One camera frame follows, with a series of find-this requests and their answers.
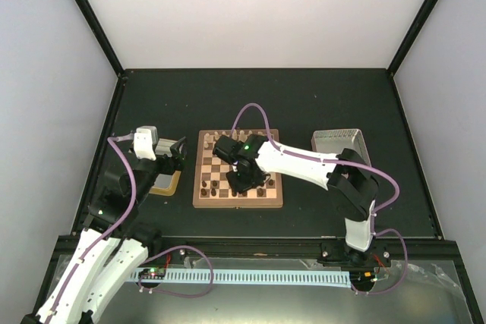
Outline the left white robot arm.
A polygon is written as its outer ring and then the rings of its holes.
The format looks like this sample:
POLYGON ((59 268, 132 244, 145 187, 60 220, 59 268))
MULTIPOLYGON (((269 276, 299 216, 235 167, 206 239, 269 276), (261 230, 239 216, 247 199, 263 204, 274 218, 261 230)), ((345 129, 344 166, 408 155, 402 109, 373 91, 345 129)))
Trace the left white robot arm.
POLYGON ((134 220, 156 179, 183 170, 187 139, 160 139, 156 128, 139 127, 107 142, 125 172, 105 181, 58 284, 24 323, 97 323, 131 272, 163 254, 158 231, 134 220))

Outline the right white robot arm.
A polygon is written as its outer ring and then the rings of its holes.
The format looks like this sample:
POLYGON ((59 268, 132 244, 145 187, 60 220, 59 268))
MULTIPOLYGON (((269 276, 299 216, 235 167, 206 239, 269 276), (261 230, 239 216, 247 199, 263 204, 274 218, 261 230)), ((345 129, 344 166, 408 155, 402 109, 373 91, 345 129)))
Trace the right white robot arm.
POLYGON ((378 191, 371 167, 353 149, 317 153, 252 134, 246 141, 222 135, 213 147, 214 156, 230 165, 226 178, 231 190, 245 193, 269 181, 272 173, 288 175, 339 194, 335 209, 344 218, 345 255, 355 266, 372 256, 372 211, 378 191))

